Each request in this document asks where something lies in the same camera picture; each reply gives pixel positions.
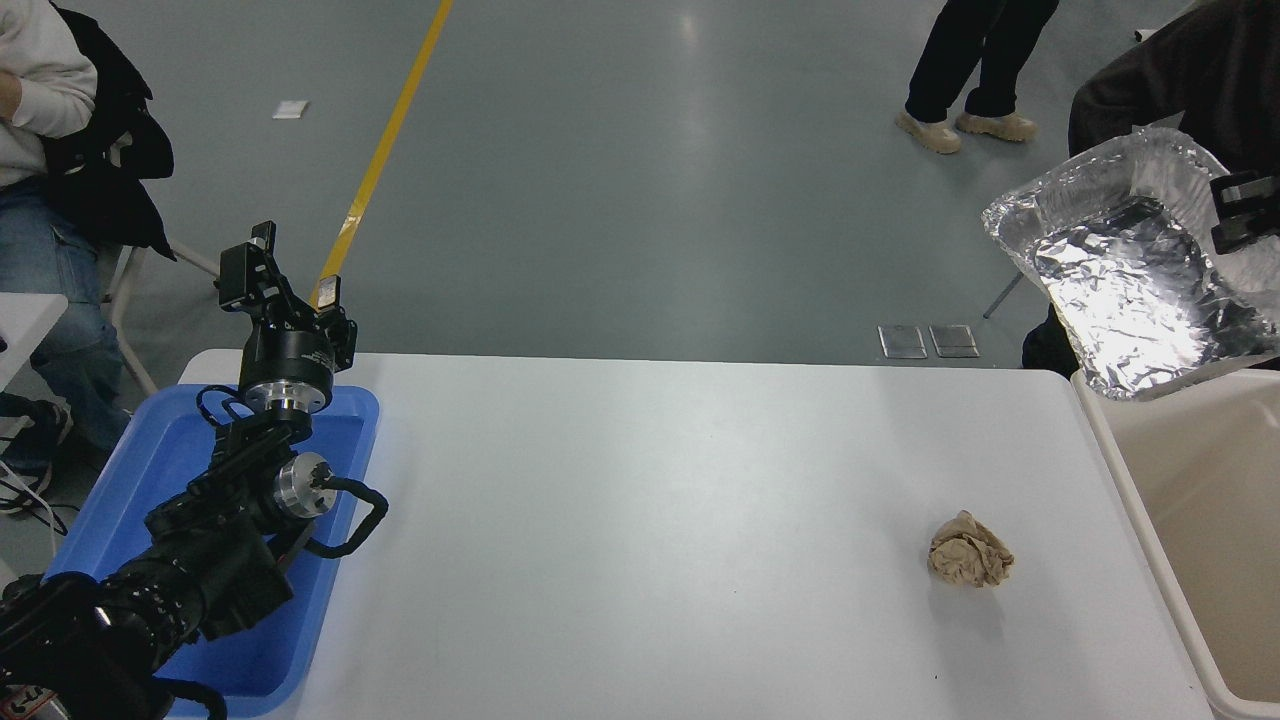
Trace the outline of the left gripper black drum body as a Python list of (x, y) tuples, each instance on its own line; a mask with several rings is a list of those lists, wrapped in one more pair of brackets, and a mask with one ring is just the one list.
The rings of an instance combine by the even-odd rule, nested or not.
[(253, 322), (246, 341), (239, 388), (271, 383), (302, 383), (332, 391), (337, 373), (335, 341), (324, 329), (291, 329)]

